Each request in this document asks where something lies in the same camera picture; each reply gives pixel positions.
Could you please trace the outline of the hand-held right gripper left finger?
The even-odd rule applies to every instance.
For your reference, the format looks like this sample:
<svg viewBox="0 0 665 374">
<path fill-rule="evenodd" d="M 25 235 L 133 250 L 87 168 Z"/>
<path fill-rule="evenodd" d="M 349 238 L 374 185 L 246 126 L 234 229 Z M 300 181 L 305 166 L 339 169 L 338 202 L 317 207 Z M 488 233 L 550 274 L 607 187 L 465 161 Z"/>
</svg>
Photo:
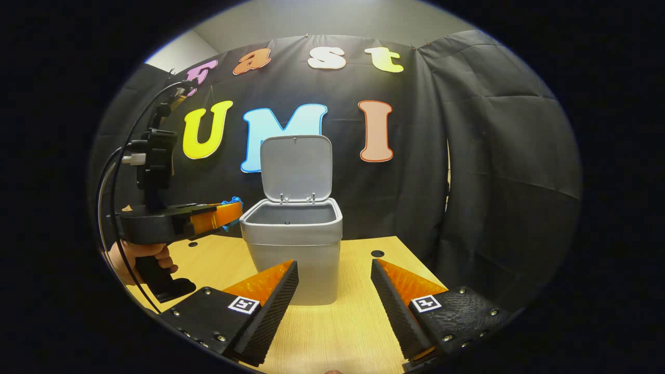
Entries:
<svg viewBox="0 0 665 374">
<path fill-rule="evenodd" d="M 288 260 L 224 290 L 202 287 L 158 316 L 214 354 L 258 367 L 298 284 L 298 262 Z"/>
</svg>

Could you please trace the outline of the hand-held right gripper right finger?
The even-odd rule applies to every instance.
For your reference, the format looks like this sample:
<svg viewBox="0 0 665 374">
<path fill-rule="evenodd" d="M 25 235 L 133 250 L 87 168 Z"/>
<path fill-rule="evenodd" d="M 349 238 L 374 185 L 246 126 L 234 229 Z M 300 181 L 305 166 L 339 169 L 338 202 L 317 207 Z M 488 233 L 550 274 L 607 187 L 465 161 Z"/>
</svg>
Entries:
<svg viewBox="0 0 665 374">
<path fill-rule="evenodd" d="M 409 364 L 457 357 L 512 320 L 468 286 L 448 289 L 383 259 L 373 259 L 370 278 Z"/>
</svg>

